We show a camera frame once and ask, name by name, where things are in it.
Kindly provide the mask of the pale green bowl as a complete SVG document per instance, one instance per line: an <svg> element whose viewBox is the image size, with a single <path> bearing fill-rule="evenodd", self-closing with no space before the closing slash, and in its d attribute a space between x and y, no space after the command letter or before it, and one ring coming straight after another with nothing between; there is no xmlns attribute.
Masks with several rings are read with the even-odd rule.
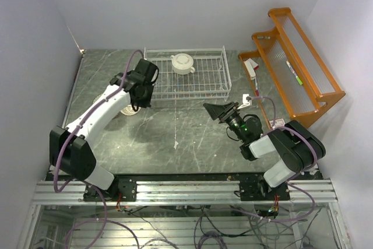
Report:
<svg viewBox="0 0 373 249"><path fill-rule="evenodd" d="M92 104L94 104L97 100L100 100L100 99L101 99L101 95L102 95L102 94L99 94L98 96L96 96L96 97L94 98L94 100L92 101Z"/></svg>

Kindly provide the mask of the cream two-handled soup bowl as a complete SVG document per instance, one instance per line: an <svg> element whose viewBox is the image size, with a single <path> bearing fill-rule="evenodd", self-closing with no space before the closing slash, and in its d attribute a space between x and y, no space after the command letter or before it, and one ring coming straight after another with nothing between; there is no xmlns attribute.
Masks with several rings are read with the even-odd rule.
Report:
<svg viewBox="0 0 373 249"><path fill-rule="evenodd" d="M173 71L178 75L194 73L194 60L189 54L179 53L171 56Z"/></svg>

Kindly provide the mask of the brown patterned bowl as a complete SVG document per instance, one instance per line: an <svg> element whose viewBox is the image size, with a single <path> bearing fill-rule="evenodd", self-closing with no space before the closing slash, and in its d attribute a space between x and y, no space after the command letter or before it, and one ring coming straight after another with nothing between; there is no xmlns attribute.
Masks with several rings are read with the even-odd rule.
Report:
<svg viewBox="0 0 373 249"><path fill-rule="evenodd" d="M120 113L125 115L125 116L133 116L137 113L139 113L141 110L140 107L137 107L136 109L133 109L133 107L131 105L128 105L126 106L125 108L123 108Z"/></svg>

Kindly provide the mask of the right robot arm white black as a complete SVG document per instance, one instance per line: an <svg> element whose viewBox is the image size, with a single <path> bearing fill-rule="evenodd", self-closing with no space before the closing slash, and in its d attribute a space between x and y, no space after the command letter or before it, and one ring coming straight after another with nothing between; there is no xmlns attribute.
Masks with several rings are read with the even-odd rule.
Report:
<svg viewBox="0 0 373 249"><path fill-rule="evenodd" d="M236 135L240 151L249 161L275 153L279 161L263 174L257 185L258 195L265 200L277 194L277 187L293 179L304 170L314 167L326 155L323 143L296 120L264 133L262 123L255 114L239 114L238 103L204 103L203 107L212 120L227 124L227 131Z"/></svg>

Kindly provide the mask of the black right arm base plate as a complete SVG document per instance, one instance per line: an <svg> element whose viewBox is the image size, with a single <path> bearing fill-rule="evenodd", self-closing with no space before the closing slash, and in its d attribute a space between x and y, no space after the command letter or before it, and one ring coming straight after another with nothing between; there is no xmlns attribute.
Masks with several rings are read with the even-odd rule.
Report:
<svg viewBox="0 0 373 249"><path fill-rule="evenodd" d="M288 201L290 194L286 183L278 187L270 187L264 180L240 181L239 190L234 191L234 195L241 201Z"/></svg>

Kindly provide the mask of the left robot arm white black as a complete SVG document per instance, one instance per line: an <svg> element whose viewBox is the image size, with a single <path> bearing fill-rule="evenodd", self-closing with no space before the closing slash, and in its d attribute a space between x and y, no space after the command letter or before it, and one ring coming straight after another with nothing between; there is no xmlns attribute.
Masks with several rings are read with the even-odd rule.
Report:
<svg viewBox="0 0 373 249"><path fill-rule="evenodd" d="M50 132L50 164L54 167L55 192L58 174L71 177L98 187L99 195L106 201L118 196L119 186L113 173L101 167L92 151L98 134L125 107L134 110L150 107L154 84L159 68L146 59L140 59L135 69L113 77L99 98L67 127L56 126Z"/></svg>

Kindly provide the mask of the white wire dish rack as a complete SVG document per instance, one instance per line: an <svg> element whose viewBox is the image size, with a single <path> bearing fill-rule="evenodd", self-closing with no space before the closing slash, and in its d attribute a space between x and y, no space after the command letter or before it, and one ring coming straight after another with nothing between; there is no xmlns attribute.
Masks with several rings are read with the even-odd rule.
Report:
<svg viewBox="0 0 373 249"><path fill-rule="evenodd" d="M186 54L193 59L195 71L177 74L172 68L172 58ZM144 49L145 59L159 68L159 77L153 91L155 100L227 100L231 91L231 78L226 50L203 49Z"/></svg>

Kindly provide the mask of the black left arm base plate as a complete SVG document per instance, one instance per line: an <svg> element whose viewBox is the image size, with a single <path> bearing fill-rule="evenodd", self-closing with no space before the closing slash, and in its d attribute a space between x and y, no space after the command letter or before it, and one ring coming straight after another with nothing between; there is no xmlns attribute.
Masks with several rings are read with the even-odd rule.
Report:
<svg viewBox="0 0 373 249"><path fill-rule="evenodd" d="M102 190L92 185L88 185L83 194L85 202L98 202L101 197L98 192L101 192L106 201L114 202L120 200L121 202L135 202L137 196L137 183L131 178L118 177L110 185L108 190Z"/></svg>

